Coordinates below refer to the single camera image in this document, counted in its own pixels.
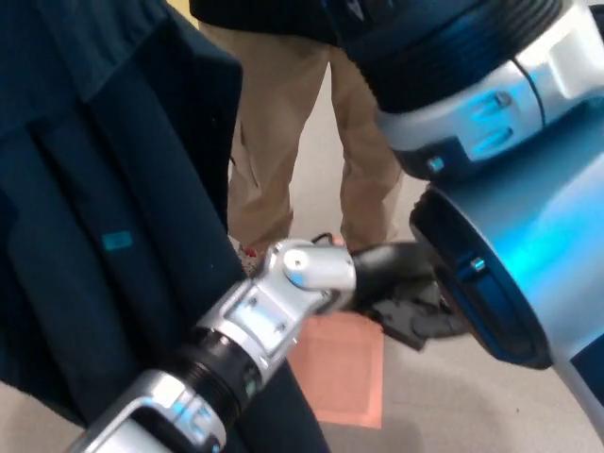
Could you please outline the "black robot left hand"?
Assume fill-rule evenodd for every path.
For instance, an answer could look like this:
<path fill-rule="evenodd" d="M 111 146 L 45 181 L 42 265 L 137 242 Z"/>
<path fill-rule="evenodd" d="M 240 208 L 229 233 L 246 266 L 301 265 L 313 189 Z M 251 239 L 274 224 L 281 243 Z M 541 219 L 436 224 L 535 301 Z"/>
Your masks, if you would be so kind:
<path fill-rule="evenodd" d="M 352 258 L 357 284 L 345 309 L 377 323 L 385 336 L 420 351 L 429 340 L 468 332 L 446 304 L 418 243 L 385 243 Z"/>

